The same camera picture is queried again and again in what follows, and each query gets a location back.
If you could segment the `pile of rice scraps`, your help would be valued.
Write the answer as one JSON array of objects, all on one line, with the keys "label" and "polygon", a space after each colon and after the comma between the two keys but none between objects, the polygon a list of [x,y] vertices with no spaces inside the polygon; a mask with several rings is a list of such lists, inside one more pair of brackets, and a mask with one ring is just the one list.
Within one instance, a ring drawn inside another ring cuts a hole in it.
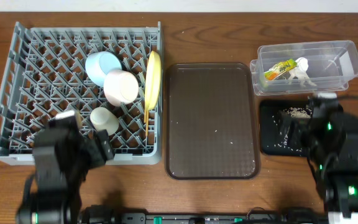
[{"label": "pile of rice scraps", "polygon": [[273,117],[277,127],[276,142],[279,147],[300,148],[302,132],[311,119],[311,110],[307,108],[286,108],[279,110]]}]

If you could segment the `white plastic cup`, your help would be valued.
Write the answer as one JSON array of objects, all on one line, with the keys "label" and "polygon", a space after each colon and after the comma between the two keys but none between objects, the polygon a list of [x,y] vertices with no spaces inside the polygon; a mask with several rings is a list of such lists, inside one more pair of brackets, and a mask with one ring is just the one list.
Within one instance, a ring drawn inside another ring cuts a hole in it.
[{"label": "white plastic cup", "polygon": [[119,128],[118,118],[104,107],[95,108],[90,114],[90,121],[97,131],[106,130],[109,136]]}]

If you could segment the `yellow green snack wrapper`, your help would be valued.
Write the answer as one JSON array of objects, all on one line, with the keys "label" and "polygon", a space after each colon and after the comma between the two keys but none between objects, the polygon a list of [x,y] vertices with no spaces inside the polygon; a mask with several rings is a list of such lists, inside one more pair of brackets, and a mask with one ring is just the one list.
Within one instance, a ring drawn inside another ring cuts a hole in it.
[{"label": "yellow green snack wrapper", "polygon": [[268,81],[276,80],[283,74],[294,69],[296,66],[297,63],[292,58],[283,62],[278,62],[264,73],[264,77]]}]

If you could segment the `white bowl with food scraps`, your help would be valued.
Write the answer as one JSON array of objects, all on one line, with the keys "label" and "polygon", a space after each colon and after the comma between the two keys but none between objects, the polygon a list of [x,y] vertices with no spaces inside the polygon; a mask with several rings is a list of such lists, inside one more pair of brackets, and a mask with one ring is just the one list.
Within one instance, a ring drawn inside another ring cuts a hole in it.
[{"label": "white bowl with food scraps", "polygon": [[104,94],[113,106],[132,103],[139,94],[136,77],[127,71],[111,70],[104,80]]}]

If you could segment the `light blue saucer plate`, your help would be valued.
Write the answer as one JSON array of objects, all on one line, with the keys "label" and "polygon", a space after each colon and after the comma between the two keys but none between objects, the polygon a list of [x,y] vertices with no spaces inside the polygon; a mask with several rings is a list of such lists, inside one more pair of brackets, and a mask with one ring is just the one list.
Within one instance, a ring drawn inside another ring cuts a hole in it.
[{"label": "light blue saucer plate", "polygon": [[85,70],[89,79],[103,87],[106,75],[111,70],[122,70],[120,60],[110,52],[97,52],[89,55],[85,61]]}]

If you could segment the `yellow round plate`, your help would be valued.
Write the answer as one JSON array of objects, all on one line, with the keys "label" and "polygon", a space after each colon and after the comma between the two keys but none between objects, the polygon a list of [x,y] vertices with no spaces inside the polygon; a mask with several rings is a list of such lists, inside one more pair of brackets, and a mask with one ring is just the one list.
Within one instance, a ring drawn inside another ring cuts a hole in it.
[{"label": "yellow round plate", "polygon": [[158,102],[162,79],[162,63],[159,54],[151,51],[145,80],[145,110],[153,110]]}]

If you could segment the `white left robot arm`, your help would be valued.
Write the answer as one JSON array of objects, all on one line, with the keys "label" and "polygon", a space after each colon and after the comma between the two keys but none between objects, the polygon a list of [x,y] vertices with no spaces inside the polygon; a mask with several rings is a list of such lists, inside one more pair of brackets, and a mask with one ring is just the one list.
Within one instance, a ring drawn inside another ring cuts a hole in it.
[{"label": "white left robot arm", "polygon": [[76,223],[81,208],[80,186],[88,171],[114,157],[105,130],[94,138],[76,128],[39,132],[32,150],[35,173],[25,182],[16,223]]}]

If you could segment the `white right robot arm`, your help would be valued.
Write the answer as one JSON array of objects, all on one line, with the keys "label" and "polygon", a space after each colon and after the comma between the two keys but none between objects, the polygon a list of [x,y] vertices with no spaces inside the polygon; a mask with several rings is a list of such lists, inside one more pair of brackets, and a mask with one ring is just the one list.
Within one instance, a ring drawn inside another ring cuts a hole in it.
[{"label": "white right robot arm", "polygon": [[358,117],[331,110],[317,118],[278,114],[278,132],[300,146],[329,223],[358,223]]}]

